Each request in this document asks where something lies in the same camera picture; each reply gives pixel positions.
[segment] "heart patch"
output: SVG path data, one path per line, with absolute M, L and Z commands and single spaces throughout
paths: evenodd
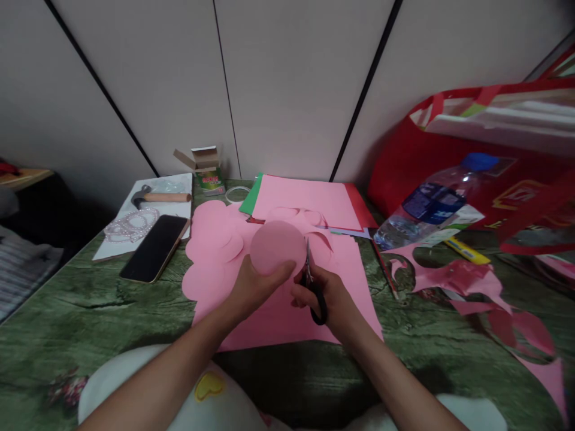
M 220 395 L 226 387 L 226 381 L 213 371 L 208 371 L 196 385 L 195 398 L 202 402 L 206 398 Z

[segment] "white pants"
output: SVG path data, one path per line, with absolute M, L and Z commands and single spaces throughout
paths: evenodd
M 102 365 L 86 384 L 78 405 L 82 423 L 113 391 L 168 345 L 152 345 L 123 353 Z M 486 399 L 442 394 L 437 399 L 471 431 L 505 431 L 507 424 L 495 405 Z M 291 431 L 281 421 L 261 413 L 238 384 L 210 362 L 200 376 L 169 431 L 189 430 Z M 397 431 L 383 405 L 369 409 L 345 431 Z

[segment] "white wall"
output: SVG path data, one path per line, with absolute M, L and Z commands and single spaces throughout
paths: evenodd
M 392 0 L 216 0 L 243 178 L 328 180 Z
M 189 172 L 175 148 L 238 159 L 211 0 L 54 0 L 160 175 Z
M 0 3 L 0 156 L 115 211 L 154 177 L 43 1 Z
M 365 184 L 376 141 L 421 100 L 522 81 L 574 26 L 570 0 L 404 1 L 335 181 Z

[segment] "striped fabric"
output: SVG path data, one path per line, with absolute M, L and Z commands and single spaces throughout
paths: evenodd
M 0 226 L 0 322 L 51 276 L 63 249 L 34 245 Z

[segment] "product box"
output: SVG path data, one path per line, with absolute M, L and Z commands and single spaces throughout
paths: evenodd
M 224 194 L 226 186 L 223 183 L 216 146 L 191 148 L 191 152 L 193 160 L 179 150 L 174 151 L 174 157 L 192 170 L 206 196 Z
M 455 213 L 455 217 L 447 222 L 447 225 L 442 226 L 440 230 L 419 241 L 421 247 L 433 247 L 435 244 L 451 238 L 483 218 L 485 216 L 471 205 L 464 205 Z

